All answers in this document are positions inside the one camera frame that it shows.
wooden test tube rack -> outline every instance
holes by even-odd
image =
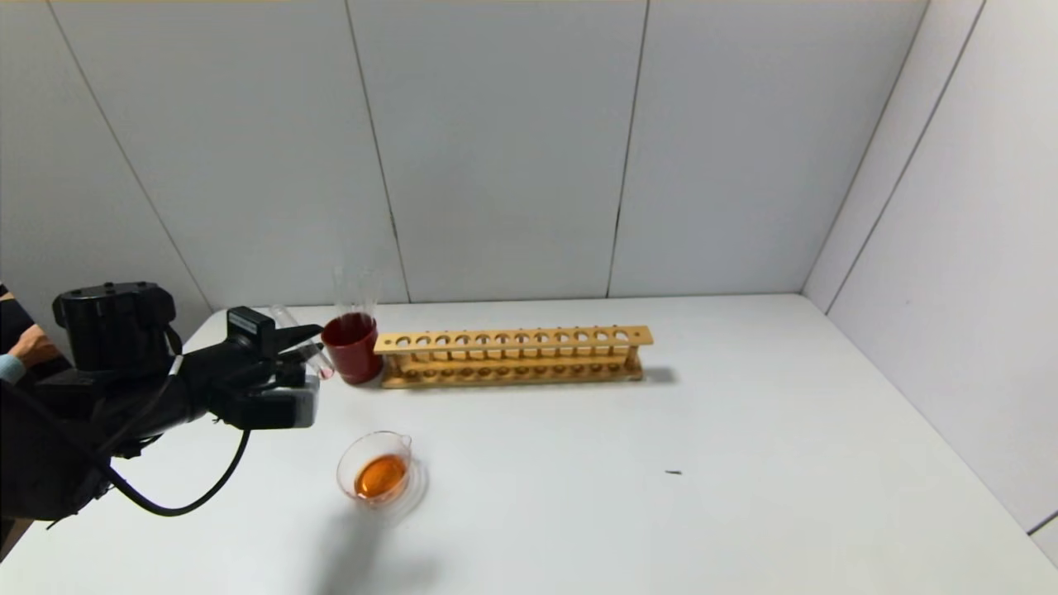
[[[518,328],[380,335],[382,386],[481,386],[641,380],[645,326]]]

person's hand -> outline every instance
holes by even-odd
[[[44,330],[36,324],[22,332],[22,336],[18,338],[18,343],[15,343],[15,346],[7,354],[18,358],[26,369],[61,355],[51,339],[44,335]]]

orange liquid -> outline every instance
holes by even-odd
[[[407,466],[404,459],[396,454],[385,454],[361,469],[352,487],[360,498],[372,499],[383,494],[387,494],[387,500],[397,498],[404,489],[401,481],[405,473]]]

white wall panel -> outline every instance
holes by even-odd
[[[350,6],[412,299],[605,295],[645,3]]]
[[[610,295],[800,291],[924,7],[652,3]]]
[[[832,320],[1028,528],[1058,508],[1058,2],[987,2]]]
[[[0,196],[3,281],[63,348],[77,287],[157,282],[185,338],[209,315],[43,2],[0,2]]]
[[[804,294],[824,312],[896,187],[983,1],[934,0],[926,10],[886,113],[804,286]]]
[[[1033,536],[1033,541],[1058,566],[1058,521],[1051,521]]]
[[[327,303],[343,258],[406,301],[342,0],[55,10],[214,306]]]

white table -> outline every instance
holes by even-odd
[[[294,308],[324,323],[330,308]],[[316,423],[255,432],[203,508],[117,492],[0,566],[23,593],[1058,593],[1058,570],[827,320],[795,295],[381,306],[384,331],[649,324],[641,383],[430,392],[324,383]],[[223,338],[222,313],[188,341]],[[334,467],[415,438],[421,505],[379,529]],[[120,470],[164,505],[239,432],[206,419]],[[681,475],[668,474],[679,470]]]

